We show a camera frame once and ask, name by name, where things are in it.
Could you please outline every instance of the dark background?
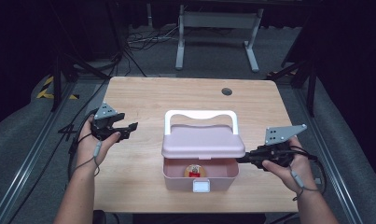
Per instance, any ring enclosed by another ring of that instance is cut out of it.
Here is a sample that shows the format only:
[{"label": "dark background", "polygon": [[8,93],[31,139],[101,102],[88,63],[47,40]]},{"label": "dark background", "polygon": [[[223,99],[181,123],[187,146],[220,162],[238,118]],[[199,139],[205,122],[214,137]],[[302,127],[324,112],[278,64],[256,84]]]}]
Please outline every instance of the dark background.
[{"label": "dark background", "polygon": [[[111,3],[118,29],[147,25],[145,4]],[[265,10],[262,25],[305,24],[286,60],[314,57],[318,76],[376,172],[376,1],[323,4],[325,13]],[[153,6],[152,16],[161,15],[154,27],[176,22],[175,8]],[[115,53],[112,38],[104,2],[0,1],[0,122],[29,104],[32,89],[51,69],[55,47],[92,61]]]}]

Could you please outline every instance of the hand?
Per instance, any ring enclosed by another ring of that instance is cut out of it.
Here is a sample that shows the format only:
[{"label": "hand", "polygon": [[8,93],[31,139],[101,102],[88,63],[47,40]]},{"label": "hand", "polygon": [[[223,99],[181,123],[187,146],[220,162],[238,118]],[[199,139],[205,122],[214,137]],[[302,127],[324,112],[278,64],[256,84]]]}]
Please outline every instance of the hand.
[{"label": "hand", "polygon": [[[297,137],[292,137],[289,139],[289,145],[295,147],[301,147],[301,144]],[[317,189],[315,182],[313,181],[313,173],[311,170],[310,162],[307,157],[295,154],[295,158],[289,167],[279,166],[271,161],[263,161],[262,165],[273,174],[280,177],[284,184],[296,193],[301,192],[300,186],[296,183],[295,179],[290,174],[292,169],[298,174],[300,179],[304,183],[304,187],[307,189]]]},{"label": "hand", "polygon": [[109,148],[111,148],[118,141],[120,133],[113,133],[103,141],[100,152],[98,153],[98,156],[95,158],[94,161],[94,149],[96,148],[99,140],[93,135],[91,135],[92,120],[93,116],[90,116],[86,120],[82,128],[82,131],[80,132],[80,143],[77,147],[77,167],[89,161],[88,163],[79,167],[78,170],[89,170],[89,172],[94,173],[94,171],[97,169],[97,165],[100,165],[101,162],[103,162],[103,160],[105,159],[106,153],[108,152]]}]

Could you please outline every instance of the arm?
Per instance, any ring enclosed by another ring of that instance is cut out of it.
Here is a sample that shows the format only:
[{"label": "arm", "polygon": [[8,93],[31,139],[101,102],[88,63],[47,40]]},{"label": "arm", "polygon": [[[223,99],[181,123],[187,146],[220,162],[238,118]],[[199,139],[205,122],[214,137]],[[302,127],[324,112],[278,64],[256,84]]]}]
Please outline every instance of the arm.
[{"label": "arm", "polygon": [[[296,137],[289,140],[289,145],[301,147]],[[289,168],[281,167],[271,161],[264,161],[262,164],[267,170],[280,177],[284,184],[297,195],[301,193],[301,188],[290,174]],[[313,181],[310,162],[306,157],[295,155],[290,167],[299,175],[307,189],[317,189]],[[338,223],[319,191],[304,190],[298,198],[298,209],[301,223]]]},{"label": "arm", "polygon": [[[77,148],[77,167],[75,169],[68,188],[63,196],[54,223],[92,223],[92,212],[94,206],[94,173],[97,165],[94,162],[93,153],[99,140],[91,133],[90,117],[84,124],[79,139],[81,142]],[[105,159],[106,153],[117,141],[120,133],[114,133],[103,141],[100,152],[95,158],[97,164]]]}]

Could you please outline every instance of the wooden table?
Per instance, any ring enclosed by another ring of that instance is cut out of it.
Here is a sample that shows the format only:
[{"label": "wooden table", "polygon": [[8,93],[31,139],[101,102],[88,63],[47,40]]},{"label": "wooden table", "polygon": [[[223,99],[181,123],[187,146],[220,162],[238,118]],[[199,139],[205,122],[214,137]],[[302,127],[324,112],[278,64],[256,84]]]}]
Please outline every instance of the wooden table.
[{"label": "wooden table", "polygon": [[[223,88],[232,90],[224,95]],[[95,177],[94,209],[121,213],[262,213],[296,212],[296,196],[275,175],[255,165],[239,164],[240,173],[227,191],[193,193],[165,187],[161,155],[164,114],[170,109],[232,110],[246,150],[264,145],[265,129],[291,125],[272,81],[113,77],[104,100],[125,119],[114,127],[138,122],[130,139],[115,144]],[[183,116],[174,123],[191,123]],[[228,117],[211,123],[231,125]]]}]

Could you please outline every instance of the plastic storage box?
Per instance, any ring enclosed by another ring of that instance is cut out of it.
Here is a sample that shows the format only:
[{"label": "plastic storage box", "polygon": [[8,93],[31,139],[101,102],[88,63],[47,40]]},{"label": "plastic storage box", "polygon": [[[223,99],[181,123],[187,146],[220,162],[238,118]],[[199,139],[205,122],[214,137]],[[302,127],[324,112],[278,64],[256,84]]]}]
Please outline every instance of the plastic storage box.
[{"label": "plastic storage box", "polygon": [[[191,119],[211,119],[229,115],[229,125],[171,126],[173,115]],[[164,138],[161,151],[164,157],[165,185],[170,190],[209,192],[227,190],[239,174],[235,158],[245,155],[245,146],[238,133],[237,116],[230,110],[170,110],[165,114]],[[190,165],[200,165],[205,177],[185,177]]]}]

